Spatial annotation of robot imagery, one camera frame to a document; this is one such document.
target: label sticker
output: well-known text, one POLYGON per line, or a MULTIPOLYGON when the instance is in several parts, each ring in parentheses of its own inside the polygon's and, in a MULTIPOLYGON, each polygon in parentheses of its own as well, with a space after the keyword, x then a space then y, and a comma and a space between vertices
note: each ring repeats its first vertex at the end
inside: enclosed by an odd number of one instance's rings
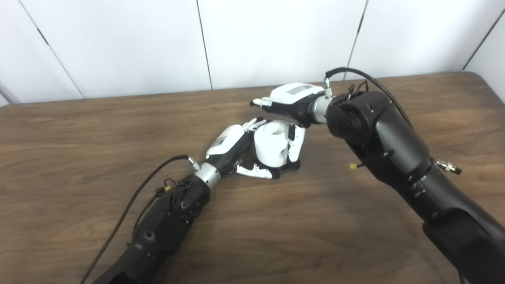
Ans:
POLYGON ((286 93, 290 93, 292 94, 293 96, 301 91, 304 91, 306 89, 310 89, 312 88, 313 86, 312 85, 301 85, 301 86, 298 86, 298 87, 295 87, 289 91, 287 91, 286 93))
POLYGON ((223 137, 217 138, 216 141, 214 141, 214 143, 212 143, 211 148, 216 147, 216 146, 221 146, 221 144, 223 144, 224 140, 226 140, 226 137, 228 137, 228 136, 223 136, 223 137))

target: black robotic arm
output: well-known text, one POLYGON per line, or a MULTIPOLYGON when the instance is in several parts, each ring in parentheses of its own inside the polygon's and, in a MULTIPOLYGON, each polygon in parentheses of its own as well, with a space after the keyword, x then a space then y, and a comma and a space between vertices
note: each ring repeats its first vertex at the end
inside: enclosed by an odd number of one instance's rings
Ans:
MULTIPOLYGON (((312 94, 296 103, 282 104, 282 96, 277 93, 276 103, 268 107, 264 105, 271 98, 256 99, 251 104, 294 120, 300 118, 305 127, 327 124, 332 135, 344 139, 362 164, 379 181, 394 188, 424 220, 426 236, 467 281, 505 283, 505 229, 440 171, 439 167, 461 173, 431 157, 384 86, 359 70, 337 68, 327 72, 324 89, 313 86, 311 90, 312 94), (334 97, 329 77, 339 72, 362 75, 383 92, 350 91, 334 97), (293 105, 293 111, 286 110, 293 105)), ((286 98, 292 95, 285 93, 286 98)))

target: white panel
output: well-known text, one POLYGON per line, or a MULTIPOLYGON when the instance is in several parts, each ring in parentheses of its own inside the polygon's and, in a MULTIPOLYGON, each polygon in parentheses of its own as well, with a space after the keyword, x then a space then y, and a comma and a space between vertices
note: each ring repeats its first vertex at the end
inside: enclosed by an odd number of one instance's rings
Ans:
POLYGON ((210 89, 196 1, 22 2, 86 98, 210 89))
POLYGON ((482 76, 505 102, 505 16, 493 28, 465 70, 482 76))
POLYGON ((350 67, 375 77, 461 71, 504 8, 505 0, 370 0, 350 67))
POLYGON ((21 103, 82 99, 18 0, 0 1, 0 83, 21 103))
POLYGON ((199 5, 212 85, 233 88, 320 82, 324 72, 346 66, 365 0, 199 5))
POLYGON ((7 100, 4 99, 4 97, 2 97, 2 94, 0 94, 0 107, 8 105, 8 104, 9 104, 9 102, 7 102, 7 100))

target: white robotic hand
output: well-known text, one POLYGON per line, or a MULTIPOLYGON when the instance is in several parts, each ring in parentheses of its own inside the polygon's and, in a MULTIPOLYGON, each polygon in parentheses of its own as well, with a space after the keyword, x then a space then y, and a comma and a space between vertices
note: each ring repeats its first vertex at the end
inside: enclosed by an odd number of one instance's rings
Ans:
POLYGON ((257 160, 238 164, 236 172, 259 178, 279 178, 281 173, 299 169, 305 128, 282 120, 262 122, 259 127, 248 128, 250 133, 254 132, 257 160))
POLYGON ((312 124, 326 123, 324 116, 330 101, 331 96, 322 87, 292 83, 274 89, 269 97, 254 99, 250 105, 292 118, 299 126, 308 128, 312 124))

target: wooden table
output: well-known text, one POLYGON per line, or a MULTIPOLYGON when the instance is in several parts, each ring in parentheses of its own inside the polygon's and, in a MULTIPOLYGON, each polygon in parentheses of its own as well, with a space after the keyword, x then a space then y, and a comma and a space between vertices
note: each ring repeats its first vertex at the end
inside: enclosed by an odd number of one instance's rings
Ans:
MULTIPOLYGON (((451 180, 505 224, 505 108, 472 73, 380 80, 451 180)), ((335 82, 334 93, 350 82, 335 82)), ((138 185, 164 160, 204 158, 272 87, 9 105, 0 110, 0 283, 78 283, 138 185)), ((159 273, 166 283, 458 283, 421 220, 325 126, 279 180, 234 175, 159 273)), ((176 162, 146 187, 90 276, 123 252, 133 222, 176 162)))

